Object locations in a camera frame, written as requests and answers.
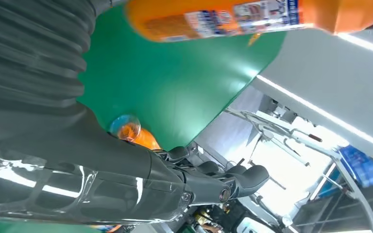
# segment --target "bottle label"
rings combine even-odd
[[[282,31],[300,24],[298,0],[260,0],[145,23],[163,42]]]

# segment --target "metal frame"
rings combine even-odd
[[[286,138],[294,139],[297,143],[304,144],[306,147],[316,150],[328,157],[335,163],[336,167],[340,171],[341,175],[347,182],[349,186],[349,190],[343,188],[341,185],[336,183],[334,180],[328,178],[325,174],[322,176],[327,179],[329,182],[335,184],[338,188],[340,188],[347,196],[350,198],[356,199],[361,203],[362,208],[365,210],[367,218],[370,223],[371,230],[373,232],[373,210],[371,209],[368,201],[365,199],[362,192],[359,190],[359,187],[355,183],[354,179],[348,173],[347,168],[341,162],[342,156],[339,153],[336,153],[331,150],[324,149],[320,146],[319,138],[307,134],[302,130],[294,128],[291,124],[281,121],[279,119],[273,118],[268,114],[258,111],[257,113],[251,113],[246,111],[238,111],[232,108],[227,108],[224,110],[226,113],[232,114],[236,117],[239,117],[243,120],[246,120],[254,127],[258,129],[258,131],[262,134],[262,138],[264,140],[269,140],[287,152],[289,155],[294,157],[300,163],[304,164],[304,166],[309,166],[309,162],[303,160],[300,155],[291,149],[284,140],[282,143],[280,140],[274,137],[275,134],[279,134]]]

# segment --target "orange liquid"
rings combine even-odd
[[[297,25],[349,33],[373,25],[373,0],[131,0],[126,13],[139,34],[157,42],[273,32]]]
[[[137,126],[135,124],[128,123],[121,128],[117,136],[119,139],[137,143],[150,150],[161,149],[155,137],[148,130],[141,128],[141,131],[137,135],[136,128]]]

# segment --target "green surface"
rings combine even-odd
[[[0,222],[0,233],[100,233],[87,226]]]
[[[136,115],[165,149],[192,141],[280,50],[285,33],[154,43],[114,8],[100,16],[80,75],[80,101],[109,124]]]

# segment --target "ceiling light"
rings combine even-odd
[[[373,43],[371,43],[369,41],[363,40],[361,38],[358,38],[356,36],[346,34],[346,33],[340,33],[340,34],[338,34],[338,37],[343,39],[343,40],[346,40],[348,42],[351,42],[355,45],[358,45],[358,46],[361,46],[365,49],[373,51]]]
[[[261,76],[261,75],[257,75],[256,76],[260,81],[263,81],[264,83],[270,85],[271,87],[277,89],[278,91],[284,93],[285,95],[293,98],[294,100],[296,100],[297,102],[305,105],[307,108],[319,113],[320,115],[324,116],[325,118],[329,119],[330,121],[336,123],[337,125],[345,128],[346,130],[354,133],[355,135],[358,135],[359,137],[363,138],[364,140],[370,142],[373,144],[373,137],[369,136],[368,134],[364,133],[363,131],[355,128],[354,126],[348,124],[347,122],[339,119],[338,117],[334,116],[334,115],[331,115],[329,114],[328,112],[324,111],[323,109],[315,106],[314,104],[306,101],[305,99],[295,95],[294,93],[286,90],[285,88],[281,87],[280,85],[276,84],[276,83],[273,83],[272,81],[270,81],[269,79]]]

